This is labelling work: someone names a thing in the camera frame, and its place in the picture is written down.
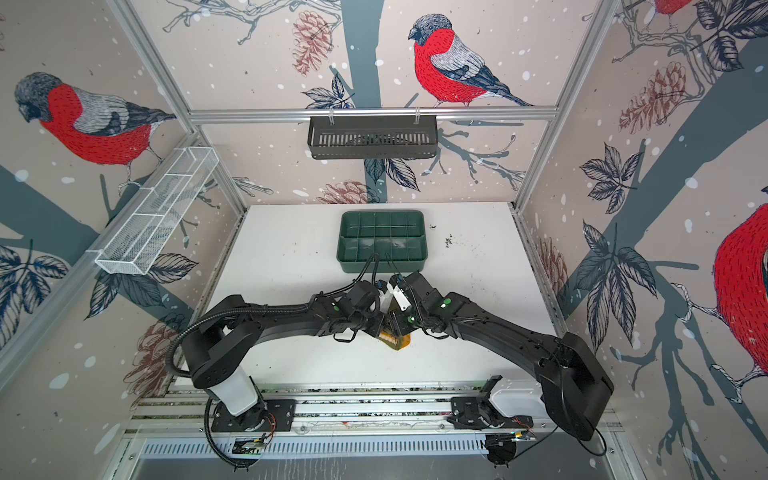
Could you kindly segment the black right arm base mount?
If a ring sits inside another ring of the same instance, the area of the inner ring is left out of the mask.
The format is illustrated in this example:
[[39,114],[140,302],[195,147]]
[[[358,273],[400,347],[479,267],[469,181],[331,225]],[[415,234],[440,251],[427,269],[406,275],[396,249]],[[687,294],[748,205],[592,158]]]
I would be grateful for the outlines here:
[[499,385],[503,377],[490,377],[473,397],[459,396],[450,399],[451,411],[446,420],[455,429],[484,430],[501,428],[521,428],[530,430],[534,426],[531,416],[511,416],[501,413],[490,401],[492,389]]

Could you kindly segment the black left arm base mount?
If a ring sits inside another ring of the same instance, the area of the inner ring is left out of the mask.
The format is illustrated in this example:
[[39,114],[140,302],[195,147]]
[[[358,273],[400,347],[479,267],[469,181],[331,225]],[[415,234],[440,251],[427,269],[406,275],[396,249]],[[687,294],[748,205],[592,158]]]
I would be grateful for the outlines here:
[[233,416],[225,406],[213,410],[211,429],[215,433],[288,432],[291,430],[297,402],[293,399],[262,400],[240,416]]

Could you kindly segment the olive green striped sock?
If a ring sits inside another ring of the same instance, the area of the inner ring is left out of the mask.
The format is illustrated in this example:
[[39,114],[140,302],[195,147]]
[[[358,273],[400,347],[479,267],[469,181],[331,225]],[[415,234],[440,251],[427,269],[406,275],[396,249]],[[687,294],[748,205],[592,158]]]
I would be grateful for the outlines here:
[[402,310],[397,301],[392,300],[377,327],[375,338],[389,348],[399,351],[410,344],[414,330],[414,317],[410,310]]

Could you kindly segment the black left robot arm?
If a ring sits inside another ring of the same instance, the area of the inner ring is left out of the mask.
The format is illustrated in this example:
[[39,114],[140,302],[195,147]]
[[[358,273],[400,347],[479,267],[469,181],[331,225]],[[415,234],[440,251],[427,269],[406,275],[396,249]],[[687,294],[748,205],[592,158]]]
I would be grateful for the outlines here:
[[348,285],[319,292],[302,304],[259,305],[230,295],[183,330],[169,347],[165,367],[175,377],[190,379],[235,417],[259,416],[266,409],[255,382],[241,366],[260,343],[295,336],[332,336],[341,343],[380,316],[374,253]]

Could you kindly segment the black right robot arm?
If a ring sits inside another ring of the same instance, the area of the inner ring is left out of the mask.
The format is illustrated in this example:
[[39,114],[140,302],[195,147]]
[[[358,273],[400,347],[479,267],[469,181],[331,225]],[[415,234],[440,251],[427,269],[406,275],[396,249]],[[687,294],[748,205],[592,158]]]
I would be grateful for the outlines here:
[[614,392],[606,370],[579,336],[555,336],[504,320],[456,292],[443,296],[419,272],[391,281],[411,304],[416,327],[475,343],[517,365],[541,386],[547,416],[590,440]]

